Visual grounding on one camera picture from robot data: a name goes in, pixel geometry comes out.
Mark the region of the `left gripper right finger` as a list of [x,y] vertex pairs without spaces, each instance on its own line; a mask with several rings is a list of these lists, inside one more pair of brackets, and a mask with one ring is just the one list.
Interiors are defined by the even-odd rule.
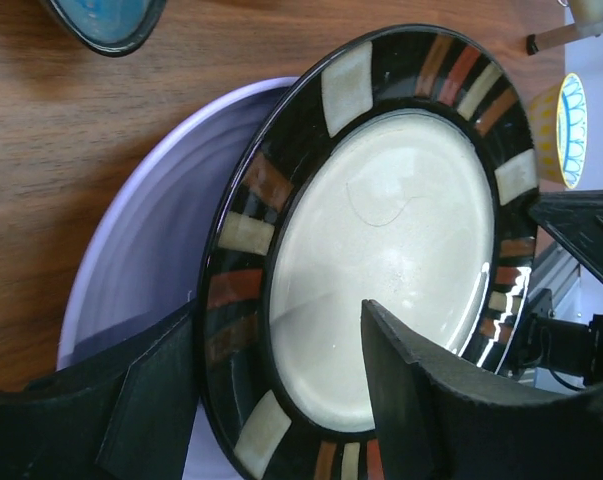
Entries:
[[603,384],[563,395],[452,354],[374,300],[366,378],[388,479],[603,479]]

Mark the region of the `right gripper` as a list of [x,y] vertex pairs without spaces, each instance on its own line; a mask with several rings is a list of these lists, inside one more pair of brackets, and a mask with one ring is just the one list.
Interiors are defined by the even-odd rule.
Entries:
[[[542,193],[528,214],[603,284],[603,189]],[[524,308],[505,371],[520,379],[538,367],[566,388],[561,374],[581,377],[586,387],[603,383],[603,315],[587,325],[557,319],[551,290],[540,290]]]

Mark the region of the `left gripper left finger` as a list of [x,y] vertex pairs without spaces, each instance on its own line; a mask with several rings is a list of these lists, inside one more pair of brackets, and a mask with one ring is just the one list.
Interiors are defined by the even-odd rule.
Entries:
[[198,403],[194,305],[0,392],[0,479],[179,479]]

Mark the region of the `black striped plate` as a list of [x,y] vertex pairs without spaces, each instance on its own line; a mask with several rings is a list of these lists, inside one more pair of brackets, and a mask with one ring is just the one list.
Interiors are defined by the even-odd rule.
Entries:
[[387,27],[277,101],[235,167],[199,277],[203,402],[246,479],[381,479],[361,304],[487,371],[535,254],[524,104],[453,30]]

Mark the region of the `blue star-shaped dish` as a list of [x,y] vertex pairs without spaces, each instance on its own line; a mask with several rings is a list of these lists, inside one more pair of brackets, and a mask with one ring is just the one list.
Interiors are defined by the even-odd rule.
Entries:
[[150,37],[166,0],[45,0],[40,4],[91,51],[110,58],[129,55]]

